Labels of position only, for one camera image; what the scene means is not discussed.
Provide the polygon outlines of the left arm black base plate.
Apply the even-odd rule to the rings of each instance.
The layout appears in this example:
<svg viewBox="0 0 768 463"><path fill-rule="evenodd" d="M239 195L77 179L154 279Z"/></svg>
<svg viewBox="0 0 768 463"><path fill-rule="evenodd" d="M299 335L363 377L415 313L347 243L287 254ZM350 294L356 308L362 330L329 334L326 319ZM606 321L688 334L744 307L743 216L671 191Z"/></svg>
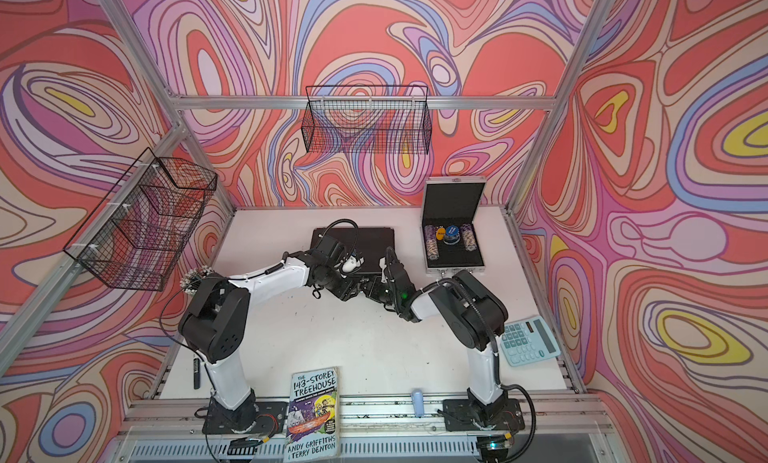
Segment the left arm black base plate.
<svg viewBox="0 0 768 463"><path fill-rule="evenodd" d="M235 410L229 410L211 398L205 412L204 435L274 436L283 431L287 414L286 401L248 398Z"/></svg>

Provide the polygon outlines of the silver aluminium poker case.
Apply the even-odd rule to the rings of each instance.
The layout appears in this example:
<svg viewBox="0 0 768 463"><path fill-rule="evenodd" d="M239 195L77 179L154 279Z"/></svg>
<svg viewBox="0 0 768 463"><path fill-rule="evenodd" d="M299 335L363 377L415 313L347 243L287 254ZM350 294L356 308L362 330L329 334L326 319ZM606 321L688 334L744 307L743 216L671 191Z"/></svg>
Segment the silver aluminium poker case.
<svg viewBox="0 0 768 463"><path fill-rule="evenodd" d="M474 219L480 206L484 177L434 177L425 182L421 236L426 271L433 274L485 268Z"/></svg>

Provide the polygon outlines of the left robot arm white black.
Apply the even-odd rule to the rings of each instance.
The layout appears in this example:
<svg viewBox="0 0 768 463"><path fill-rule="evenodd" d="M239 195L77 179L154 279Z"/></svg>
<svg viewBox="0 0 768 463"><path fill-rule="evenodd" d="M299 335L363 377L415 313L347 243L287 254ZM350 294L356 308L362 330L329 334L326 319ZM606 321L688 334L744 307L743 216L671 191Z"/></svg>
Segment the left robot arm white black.
<svg viewBox="0 0 768 463"><path fill-rule="evenodd" d="M346 300L361 266L362 260L355 256L336 261L299 251L251 273L227 277L211 272L202 277L194 285L179 333L202 355L215 401L226 410L238 411L253 398L239 356L251 308L301 287L326 289Z"/></svg>

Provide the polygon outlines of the black poker case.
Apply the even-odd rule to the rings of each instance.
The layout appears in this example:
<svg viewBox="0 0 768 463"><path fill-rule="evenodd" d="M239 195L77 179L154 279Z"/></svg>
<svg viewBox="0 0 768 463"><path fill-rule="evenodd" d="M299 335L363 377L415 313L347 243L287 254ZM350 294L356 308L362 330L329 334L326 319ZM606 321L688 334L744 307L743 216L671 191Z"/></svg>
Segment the black poker case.
<svg viewBox="0 0 768 463"><path fill-rule="evenodd" d="M363 258L359 275L381 276L380 260L386 256L388 247L395 248L395 231L387 227L353 227L340 226L329 230L328 234L349 247L357 240L355 254Z"/></svg>

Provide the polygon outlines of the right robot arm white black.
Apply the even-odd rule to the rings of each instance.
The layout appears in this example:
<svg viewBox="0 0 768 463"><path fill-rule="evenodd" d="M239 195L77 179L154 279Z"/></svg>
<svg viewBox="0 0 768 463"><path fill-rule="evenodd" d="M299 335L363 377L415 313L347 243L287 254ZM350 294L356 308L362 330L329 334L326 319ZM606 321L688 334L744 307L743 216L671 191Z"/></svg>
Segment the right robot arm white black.
<svg viewBox="0 0 768 463"><path fill-rule="evenodd" d="M501 300L467 270L416 288L398 266L362 284L363 294L412 323L440 316L467 348L470 367L468 397L487 409L507 397L499 370L498 338L508 311Z"/></svg>

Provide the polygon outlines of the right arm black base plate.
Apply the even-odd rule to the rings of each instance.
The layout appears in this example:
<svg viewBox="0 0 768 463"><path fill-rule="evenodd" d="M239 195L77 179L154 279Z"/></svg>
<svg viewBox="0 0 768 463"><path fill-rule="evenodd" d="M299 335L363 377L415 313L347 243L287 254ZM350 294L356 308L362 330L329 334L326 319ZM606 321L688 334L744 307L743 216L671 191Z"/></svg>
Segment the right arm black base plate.
<svg viewBox="0 0 768 463"><path fill-rule="evenodd" d="M496 431L514 435L526 428L519 400L510 398L506 392L489 404L471 394L465 399L446 399L437 413L449 432Z"/></svg>

